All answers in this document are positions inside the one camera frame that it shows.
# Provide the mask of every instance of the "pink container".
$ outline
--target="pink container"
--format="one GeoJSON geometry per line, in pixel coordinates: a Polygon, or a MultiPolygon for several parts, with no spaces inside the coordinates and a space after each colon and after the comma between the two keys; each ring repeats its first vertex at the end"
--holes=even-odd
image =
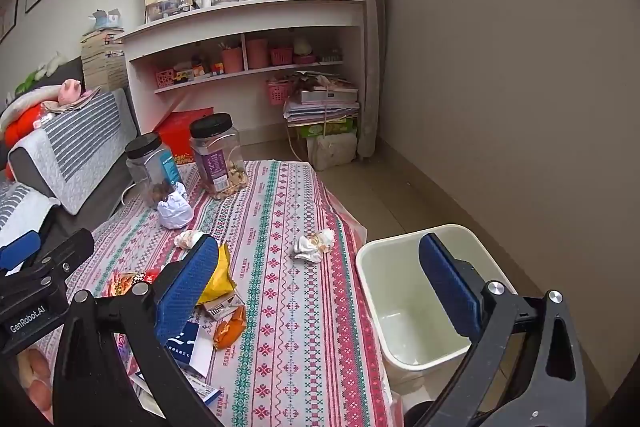
{"type": "Polygon", "coordinates": [[[291,94],[291,88],[293,85],[290,82],[274,82],[273,84],[267,84],[267,90],[269,91],[269,102],[271,105],[282,105],[285,100],[289,98],[291,94]]]}
{"type": "Polygon", "coordinates": [[[225,74],[239,73],[244,71],[244,61],[242,60],[242,48],[231,48],[230,50],[222,50],[222,63],[225,66],[225,74]]]}
{"type": "Polygon", "coordinates": [[[274,48],[271,50],[271,64],[286,66],[293,64],[293,48],[274,48]]]}
{"type": "Polygon", "coordinates": [[[246,42],[246,61],[250,70],[269,67],[269,45],[267,39],[246,42]]]}

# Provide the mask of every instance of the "crumpled tissue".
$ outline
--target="crumpled tissue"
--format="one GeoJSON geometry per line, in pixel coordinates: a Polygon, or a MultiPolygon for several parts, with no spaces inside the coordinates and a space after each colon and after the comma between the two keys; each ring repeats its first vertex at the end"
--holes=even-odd
{"type": "Polygon", "coordinates": [[[324,229],[309,237],[299,237],[293,245],[296,259],[304,259],[312,263],[320,263],[322,256],[334,247],[335,233],[331,229],[324,229]]]}
{"type": "Polygon", "coordinates": [[[204,232],[201,232],[200,230],[185,230],[174,237],[174,245],[177,248],[188,250],[189,248],[195,247],[199,238],[203,235],[204,232]]]}
{"type": "Polygon", "coordinates": [[[158,203],[158,221],[166,229],[181,229],[193,219],[193,209],[187,203],[187,191],[180,182],[166,201],[158,203]]]}

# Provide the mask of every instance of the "plastic jar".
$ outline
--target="plastic jar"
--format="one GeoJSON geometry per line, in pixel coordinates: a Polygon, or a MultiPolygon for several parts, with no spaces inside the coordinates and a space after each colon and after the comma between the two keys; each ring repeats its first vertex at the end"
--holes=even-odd
{"type": "Polygon", "coordinates": [[[150,132],[131,140],[124,149],[127,167],[147,206],[157,208],[160,201],[182,183],[174,156],[158,134],[150,132]]]}
{"type": "Polygon", "coordinates": [[[205,116],[192,122],[189,131],[193,159],[209,194],[223,200],[248,185],[231,115],[221,112],[205,116]]]}

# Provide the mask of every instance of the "red snack bag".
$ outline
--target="red snack bag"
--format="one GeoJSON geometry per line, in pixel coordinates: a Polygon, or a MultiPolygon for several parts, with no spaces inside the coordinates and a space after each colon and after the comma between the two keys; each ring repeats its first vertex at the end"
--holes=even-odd
{"type": "Polygon", "coordinates": [[[151,268],[143,272],[118,273],[114,272],[107,285],[107,296],[115,297],[124,295],[136,283],[146,282],[151,284],[160,273],[159,268],[151,268]]]}

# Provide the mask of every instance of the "red and green tablecloth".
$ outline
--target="red and green tablecloth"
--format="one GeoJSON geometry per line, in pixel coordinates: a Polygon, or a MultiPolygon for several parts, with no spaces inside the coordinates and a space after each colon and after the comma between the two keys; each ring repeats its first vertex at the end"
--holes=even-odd
{"type": "MultiPolygon", "coordinates": [[[[309,164],[269,160],[246,168],[249,186],[214,201],[195,165],[180,167],[195,211],[188,228],[228,244],[247,308],[245,332],[210,364],[207,382],[223,390],[212,411],[238,427],[390,425],[382,358],[354,265],[359,225],[309,164]],[[291,257],[299,235],[325,228],[335,231],[336,244],[322,263],[291,257]]],[[[95,253],[68,279],[68,294],[86,288],[104,295],[115,269],[176,261],[178,232],[161,227],[156,212],[134,198],[94,232],[95,253]]],[[[59,338],[56,330],[40,342],[50,360],[59,338]]]]}

